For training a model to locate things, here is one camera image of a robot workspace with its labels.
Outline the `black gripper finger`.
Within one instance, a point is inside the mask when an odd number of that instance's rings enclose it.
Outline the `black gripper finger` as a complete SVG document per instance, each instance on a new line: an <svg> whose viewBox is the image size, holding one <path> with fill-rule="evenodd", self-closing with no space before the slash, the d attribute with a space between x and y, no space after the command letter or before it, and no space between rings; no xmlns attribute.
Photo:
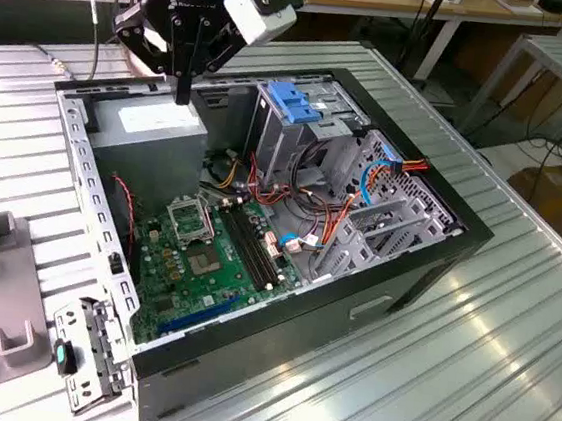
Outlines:
<svg viewBox="0 0 562 421"><path fill-rule="evenodd" d="M179 33L184 23L168 4L138 2L114 17L123 46L155 74L164 74L176 104L182 104L188 45Z"/></svg>
<svg viewBox="0 0 562 421"><path fill-rule="evenodd" d="M184 76L183 105L190 102L193 78L215 73L244 47L245 41L233 22L217 25L205 18L199 20L193 40L189 67Z"/></svg>

